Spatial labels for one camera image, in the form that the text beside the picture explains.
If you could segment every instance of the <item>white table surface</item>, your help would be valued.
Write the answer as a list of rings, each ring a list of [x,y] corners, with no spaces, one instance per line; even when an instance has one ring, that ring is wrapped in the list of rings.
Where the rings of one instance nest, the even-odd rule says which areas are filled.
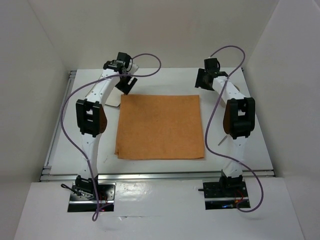
[[[32,183],[15,240],[303,240],[282,178],[261,178],[264,202],[252,213],[205,210],[201,180],[117,182],[114,212],[69,213],[59,182]],[[246,179],[251,206],[260,200]]]
[[[234,68],[222,68],[230,73]],[[137,74],[144,75],[154,72],[154,68],[141,68]],[[92,82],[100,77],[101,69],[80,69],[72,86],[72,90]],[[209,117],[212,113],[218,94],[215,91],[195,88],[198,68],[163,68],[151,77],[140,77],[131,90],[132,94],[145,95],[200,95],[200,108],[203,133],[205,132]],[[241,69],[237,70],[230,81],[239,87],[240,91],[250,96],[244,75]],[[80,90],[69,101],[64,124],[70,137],[81,145],[81,134],[76,120],[76,101],[83,99],[90,87]],[[102,134],[98,150],[97,167],[100,174],[124,174],[124,173],[174,173],[174,172],[214,172],[221,171],[226,160],[215,156],[205,150],[203,160],[124,160],[118,159],[114,154],[116,134],[119,119],[119,109],[105,106],[105,114],[108,119],[106,131]],[[231,141],[227,139],[220,146],[218,143],[225,136],[223,130],[223,117],[225,109],[219,106],[211,123],[208,142],[213,150],[218,153],[230,155]],[[83,161],[81,153],[75,149],[58,128],[54,141],[49,165],[52,166],[53,175],[77,174]],[[255,129],[247,140],[244,150],[244,162],[253,170],[273,170],[273,166],[267,151],[267,147],[261,132],[257,117]]]

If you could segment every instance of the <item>white panel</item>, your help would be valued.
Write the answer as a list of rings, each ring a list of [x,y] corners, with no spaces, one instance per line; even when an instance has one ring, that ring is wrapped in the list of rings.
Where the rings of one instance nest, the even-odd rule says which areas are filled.
[[[217,48],[251,54],[279,0],[29,0],[72,70],[99,69],[118,52],[158,55],[164,67],[197,67]],[[226,50],[235,67],[241,54]],[[156,61],[139,60],[144,67]]]
[[[255,179],[246,182],[254,206],[260,189]],[[114,212],[101,213],[97,222],[92,212],[67,212],[70,193],[60,183],[33,183],[15,240],[303,240],[283,179],[261,182],[265,199],[253,213],[205,210],[200,180],[123,182]]]
[[[1,240],[15,237],[31,183],[0,183]]]
[[[306,240],[320,239],[320,9],[282,0],[245,76],[275,170],[285,177]]]
[[[68,79],[26,0],[0,1],[0,182],[40,177]]]
[[[222,71],[230,73],[234,68],[222,68]],[[152,68],[140,68],[138,75],[146,75],[154,72]],[[72,90],[76,90],[80,86],[92,82],[99,78],[102,70],[99,69],[83,69],[78,70]],[[133,87],[132,94],[148,94],[148,95],[200,95],[200,108],[203,134],[214,104],[217,101],[218,94],[215,91],[195,88],[197,78],[197,68],[163,68],[157,74],[151,77],[140,77]],[[249,96],[249,91],[245,82],[241,69],[238,69],[230,78],[230,81],[239,87],[240,91]],[[76,101],[83,99],[88,93],[90,87],[82,89],[72,96],[64,117],[64,125],[70,137],[78,145],[81,145],[81,133],[77,125],[76,119]],[[116,135],[118,129],[119,109],[105,106],[105,114],[108,119],[108,126],[102,134],[97,167],[100,174],[119,174],[119,173],[172,173],[172,172],[220,172],[226,163],[226,159],[217,157],[205,149],[205,159],[197,160],[125,160],[118,159],[115,155]],[[210,126],[208,134],[208,143],[211,148],[218,153],[228,156],[234,154],[232,152],[233,143],[231,138],[224,141],[220,146],[218,143],[225,137],[223,130],[223,117],[225,108],[218,107],[215,117]],[[254,170],[272,170],[273,166],[267,151],[267,147],[258,123],[255,120],[255,129],[248,138],[244,149],[244,162]],[[78,174],[81,167],[81,153],[70,144],[63,132],[57,136],[57,147],[52,150],[49,164],[52,166],[51,174]]]

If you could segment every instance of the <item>orange towel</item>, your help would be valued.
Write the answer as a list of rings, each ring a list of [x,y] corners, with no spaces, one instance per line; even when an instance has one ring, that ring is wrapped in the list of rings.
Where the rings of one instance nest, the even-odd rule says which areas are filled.
[[[115,154],[128,160],[204,158],[199,96],[122,95]]]

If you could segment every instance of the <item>white wall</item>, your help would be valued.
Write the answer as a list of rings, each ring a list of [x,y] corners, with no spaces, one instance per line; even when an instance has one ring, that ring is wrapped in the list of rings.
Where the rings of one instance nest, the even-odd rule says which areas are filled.
[[[14,238],[38,181],[68,73],[27,0],[0,1],[0,236]]]
[[[119,51],[164,67],[203,66],[227,44],[253,51],[279,0],[29,0],[69,70],[98,69]],[[218,55],[225,67],[242,55]],[[148,57],[142,67],[156,67]]]
[[[245,68],[262,132],[306,240],[320,239],[320,9],[280,0]]]

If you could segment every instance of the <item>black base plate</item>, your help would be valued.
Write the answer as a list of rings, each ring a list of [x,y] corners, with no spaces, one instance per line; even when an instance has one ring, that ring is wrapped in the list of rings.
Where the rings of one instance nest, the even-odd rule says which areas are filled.
[[[234,209],[236,200],[240,201],[239,208],[250,208],[246,183],[233,188],[221,188],[219,182],[204,182],[203,189],[205,209]]]
[[[99,194],[99,205],[102,207],[106,205],[100,212],[113,212],[114,211],[114,199],[115,199],[115,184],[98,184],[97,191]],[[69,199],[68,212],[95,212],[97,209],[96,198],[88,193],[82,192],[80,196],[71,192]]]

